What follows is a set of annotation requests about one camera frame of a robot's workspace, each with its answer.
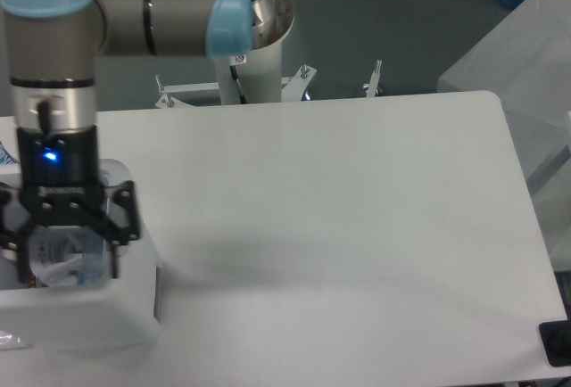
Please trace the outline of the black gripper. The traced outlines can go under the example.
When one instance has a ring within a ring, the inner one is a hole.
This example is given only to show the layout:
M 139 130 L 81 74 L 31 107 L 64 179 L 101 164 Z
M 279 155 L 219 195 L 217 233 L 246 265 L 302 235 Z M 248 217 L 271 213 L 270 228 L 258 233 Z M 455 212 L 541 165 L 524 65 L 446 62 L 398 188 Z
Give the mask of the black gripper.
M 133 181 L 101 182 L 97 127 L 48 135 L 18 128 L 16 136 L 21 189 L 1 183 L 1 249 L 15 255 L 18 281 L 31 280 L 29 239 L 38 225 L 89 226 L 105 240 L 119 278 L 119 249 L 140 239 L 141 220 Z M 27 217 L 10 229 L 4 209 L 14 201 Z

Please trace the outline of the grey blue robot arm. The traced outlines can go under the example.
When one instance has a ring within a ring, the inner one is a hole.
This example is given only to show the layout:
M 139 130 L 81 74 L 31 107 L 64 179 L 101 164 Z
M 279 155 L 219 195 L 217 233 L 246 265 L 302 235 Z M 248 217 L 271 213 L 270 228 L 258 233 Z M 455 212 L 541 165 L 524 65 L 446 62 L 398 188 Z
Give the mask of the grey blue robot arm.
M 29 239 L 40 227 L 86 227 L 117 250 L 141 235 L 132 181 L 104 185 L 96 127 L 95 57 L 245 55 L 254 47 L 255 0 L 1 0 L 21 186 L 1 203 L 28 216 L 3 227 L 18 281 L 27 284 Z

